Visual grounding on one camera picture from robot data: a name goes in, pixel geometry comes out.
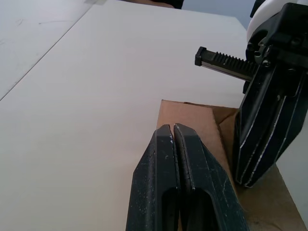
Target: white table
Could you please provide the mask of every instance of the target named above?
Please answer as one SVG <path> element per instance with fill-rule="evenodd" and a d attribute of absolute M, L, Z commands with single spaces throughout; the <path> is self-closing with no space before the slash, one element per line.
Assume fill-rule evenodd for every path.
<path fill-rule="evenodd" d="M 95 2 L 0 1 L 0 99 Z"/>
<path fill-rule="evenodd" d="M 94 5 L 0 101 L 0 230 L 121 231 L 161 99 L 238 107 L 243 82 L 194 65 L 244 57 L 232 17 Z"/>

